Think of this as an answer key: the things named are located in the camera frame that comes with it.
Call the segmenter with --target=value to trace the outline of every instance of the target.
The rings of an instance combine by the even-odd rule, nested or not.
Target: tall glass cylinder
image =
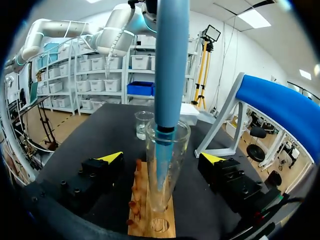
[[[159,139],[152,119],[145,127],[150,205],[164,212],[175,188],[187,152],[191,129],[179,121],[172,139]]]

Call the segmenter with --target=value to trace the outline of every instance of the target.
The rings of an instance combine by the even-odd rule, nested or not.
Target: blue storage box
[[[127,93],[134,95],[151,96],[153,82],[134,81],[127,85]]]
[[[36,64],[37,64],[38,69],[41,69],[41,68],[44,66],[42,56],[40,56],[40,57],[37,58]]]
[[[152,96],[155,96],[156,95],[156,85],[153,84],[152,85]]]
[[[44,45],[43,49],[44,49],[44,52],[45,52],[45,51],[48,51],[48,50],[54,48],[54,49],[50,50],[49,53],[57,54],[59,52],[58,46],[59,46],[59,43],[47,43],[46,45]]]
[[[58,53],[49,53],[49,64],[58,60]],[[42,58],[42,66],[47,66],[48,54],[44,55]]]

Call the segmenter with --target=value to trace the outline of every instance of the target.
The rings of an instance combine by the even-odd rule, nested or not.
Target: black chair
[[[250,135],[259,139],[264,139],[267,136],[267,132],[258,126],[254,126],[253,128],[251,128],[250,130]],[[261,149],[261,147],[259,147],[256,144],[250,144],[247,148],[246,148],[246,153],[248,154],[248,156],[246,156],[247,158],[251,158],[252,161],[255,161],[257,163],[261,163],[265,160],[265,152]]]
[[[273,170],[264,183],[268,189],[278,188],[282,184],[282,178],[277,171]]]

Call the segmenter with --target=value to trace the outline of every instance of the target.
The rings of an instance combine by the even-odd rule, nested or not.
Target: blue padded bar
[[[275,120],[320,161],[320,107],[302,94],[258,77],[245,75],[235,96]]]

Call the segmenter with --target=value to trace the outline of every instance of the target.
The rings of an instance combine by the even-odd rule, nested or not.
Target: wooden test tube rack
[[[164,212],[150,207],[147,163],[137,160],[129,213],[128,235],[150,238],[175,238],[176,226],[172,197]]]

